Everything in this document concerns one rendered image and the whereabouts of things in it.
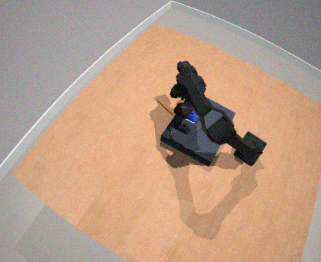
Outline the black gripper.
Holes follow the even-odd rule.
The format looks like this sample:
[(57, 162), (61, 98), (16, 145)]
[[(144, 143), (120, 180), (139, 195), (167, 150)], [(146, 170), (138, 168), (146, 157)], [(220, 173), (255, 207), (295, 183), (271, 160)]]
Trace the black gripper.
[[(206, 88), (201, 88), (202, 89), (202, 92), (204, 93), (206, 91)], [(192, 110), (193, 110), (193, 102), (191, 100), (191, 98), (189, 97), (188, 93), (187, 93), (187, 90), (184, 89), (184, 92), (185, 92), (185, 100), (184, 100), (184, 103), (180, 102), (177, 104), (177, 106), (174, 108), (174, 113), (181, 116), (182, 118), (185, 118), (187, 119), (190, 114), (192, 113)]]

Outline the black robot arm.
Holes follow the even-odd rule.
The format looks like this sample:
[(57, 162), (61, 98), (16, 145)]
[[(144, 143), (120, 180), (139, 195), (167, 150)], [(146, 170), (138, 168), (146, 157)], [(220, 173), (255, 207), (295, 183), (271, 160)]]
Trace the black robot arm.
[[(197, 74), (197, 70), (188, 61), (180, 61), (177, 64), (179, 74), (176, 75), (177, 83), (175, 84), (170, 95), (172, 98), (181, 98), (184, 101), (185, 92), (187, 90), (195, 108), (196, 114), (200, 117), (202, 130), (207, 137), (218, 145), (229, 144), (235, 150), (238, 150), (240, 160), (249, 164), (261, 154), (263, 151), (256, 141), (252, 141), (249, 137), (243, 139), (234, 129), (234, 123), (229, 116), (222, 110), (215, 108), (205, 97), (201, 88), (206, 88), (203, 78)], [(204, 116), (211, 110), (218, 111), (223, 117), (217, 120), (208, 129), (205, 126)]]

